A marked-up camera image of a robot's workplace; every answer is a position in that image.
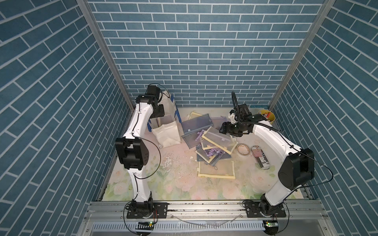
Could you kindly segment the yellow trim mesh pouch top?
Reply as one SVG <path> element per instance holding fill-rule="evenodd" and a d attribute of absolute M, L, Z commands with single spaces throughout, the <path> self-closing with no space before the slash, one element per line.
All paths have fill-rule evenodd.
<path fill-rule="evenodd" d="M 204 131 L 201 137 L 201 145 L 203 150 L 219 148 L 228 154 L 232 154 L 238 142 L 230 135 L 224 135 L 211 126 Z"/>

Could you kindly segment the purple trim mesh pouch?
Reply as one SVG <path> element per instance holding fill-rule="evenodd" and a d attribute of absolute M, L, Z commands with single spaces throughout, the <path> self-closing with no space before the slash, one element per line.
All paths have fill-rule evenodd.
<path fill-rule="evenodd" d="M 197 138 L 195 140 L 200 141 L 200 143 L 196 146 L 195 152 L 197 154 L 198 161 L 204 161 L 211 166 L 215 166 L 225 152 L 215 144 L 203 138 L 202 135 L 204 132 L 205 130 L 197 132 Z"/>

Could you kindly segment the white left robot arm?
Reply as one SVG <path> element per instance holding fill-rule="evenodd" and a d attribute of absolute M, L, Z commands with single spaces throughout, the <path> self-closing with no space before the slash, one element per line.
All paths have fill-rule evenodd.
<path fill-rule="evenodd" d="M 133 187 L 134 197 L 130 203 L 132 210 L 153 211 L 152 193 L 144 176 L 144 167 L 148 164 L 149 150 L 143 136 L 151 118 L 163 117 L 164 107 L 159 104 L 163 94 L 157 84 L 150 84 L 144 94 L 136 98 L 136 107 L 125 134 L 115 141 L 115 148 L 120 163 L 127 169 Z"/>

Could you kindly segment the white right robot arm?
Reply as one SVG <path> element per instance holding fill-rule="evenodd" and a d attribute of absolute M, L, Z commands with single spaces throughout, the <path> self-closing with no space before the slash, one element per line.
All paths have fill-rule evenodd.
<path fill-rule="evenodd" d="M 231 122 L 222 124 L 220 133 L 235 137 L 252 133 L 268 144 L 282 160 L 278 181 L 260 198 L 261 214 L 270 217 L 282 208 L 282 203 L 291 193 L 315 177 L 314 153 L 286 139 L 263 115 L 253 115 L 246 104 L 234 102 L 230 119 Z"/>

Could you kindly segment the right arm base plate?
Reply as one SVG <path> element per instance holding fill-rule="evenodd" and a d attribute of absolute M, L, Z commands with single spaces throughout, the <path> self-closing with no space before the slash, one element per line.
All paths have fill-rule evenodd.
<path fill-rule="evenodd" d="M 245 200 L 241 205 L 245 208 L 248 218 L 286 217 L 283 204 L 271 206 L 266 201 L 255 202 L 252 200 Z"/>

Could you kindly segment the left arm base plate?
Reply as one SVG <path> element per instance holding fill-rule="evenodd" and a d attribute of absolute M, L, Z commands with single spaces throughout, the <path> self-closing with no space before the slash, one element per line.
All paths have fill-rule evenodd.
<path fill-rule="evenodd" d="M 167 202 L 137 203 L 133 201 L 125 207 L 125 215 L 127 219 L 165 219 L 167 211 Z"/>

